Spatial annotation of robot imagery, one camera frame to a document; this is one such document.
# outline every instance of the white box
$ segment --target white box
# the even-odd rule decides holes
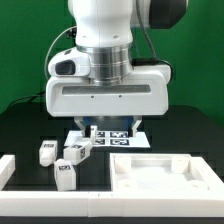
[[[76,189],[76,173],[70,161],[57,160],[54,163],[54,177],[58,191]]]
[[[0,160],[0,191],[15,171],[15,156],[4,155]]]

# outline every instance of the white foam block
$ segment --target white foam block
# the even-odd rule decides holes
[[[88,192],[0,192],[0,216],[87,217]]]
[[[0,190],[4,188],[15,171],[15,156],[4,155],[0,160]]]
[[[90,156],[92,142],[77,142],[73,146],[64,149],[64,159],[71,161],[73,165],[78,165]]]
[[[57,157],[57,141],[43,141],[39,150],[40,165],[47,167],[54,164]]]
[[[70,161],[57,160],[54,163],[54,177],[58,191],[76,189],[76,173]]]

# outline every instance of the black cable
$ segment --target black cable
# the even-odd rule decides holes
[[[156,58],[157,56],[156,56],[155,47],[154,47],[154,45],[153,45],[153,43],[152,43],[152,41],[151,41],[151,39],[150,39],[146,29],[145,29],[143,21],[142,21],[139,0],[136,0],[136,11],[137,11],[138,21],[139,21],[139,25],[141,27],[141,30],[142,30],[142,32],[144,34],[144,37],[145,37],[145,39],[146,39],[146,41],[147,41],[147,43],[148,43],[148,45],[149,45],[149,47],[150,47],[150,49],[152,51],[153,58]]]
[[[34,95],[33,97],[31,97],[31,99],[28,101],[28,103],[32,103],[36,98],[44,95],[45,96],[46,94],[46,91],[41,91],[39,93],[37,93],[36,95]]]
[[[170,70],[171,70],[171,75],[170,75],[170,81],[172,81],[173,77],[174,77],[174,68],[173,66],[168,62],[168,61],[165,61],[165,60],[161,60],[159,58],[157,58],[157,55],[156,55],[156,50],[155,50],[155,47],[144,27],[144,24],[143,24],[143,21],[142,21],[142,17],[141,17],[141,11],[140,11],[140,3],[139,3],[139,0],[136,0],[136,11],[137,11],[137,16],[138,16],[138,21],[139,21],[139,24],[140,24],[140,27],[141,27],[141,30],[144,34],[144,37],[152,51],[152,55],[153,57],[150,58],[150,59],[134,59],[132,61],[132,66],[135,66],[135,65],[158,65],[158,64],[165,64],[165,65],[168,65],[170,67]]]
[[[44,94],[39,94],[39,95],[31,95],[31,96],[24,96],[24,97],[18,98],[18,99],[16,99],[16,100],[12,101],[12,102],[8,105],[7,110],[9,110],[10,107],[12,107],[14,104],[16,104],[16,103],[19,102],[19,101],[26,100],[26,99],[30,99],[30,100],[32,99],[32,101],[33,101],[33,100],[35,100],[35,99],[38,98],[38,97],[45,97],[45,93],[44,93]]]

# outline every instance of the block with black marking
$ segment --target block with black marking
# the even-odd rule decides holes
[[[71,161],[73,165],[78,165],[90,156],[92,142],[77,142],[64,149],[64,159]]]

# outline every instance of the white tray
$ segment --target white tray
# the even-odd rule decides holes
[[[132,179],[138,177],[138,188],[127,191],[117,188],[118,181],[130,176],[115,172],[116,156],[131,157],[134,172],[129,175]],[[173,174],[170,171],[173,156],[111,154],[111,192],[2,191],[0,216],[224,217],[223,183],[217,175],[202,158],[190,155],[185,155],[190,159],[190,172]],[[204,181],[208,190],[184,187],[192,179]]]

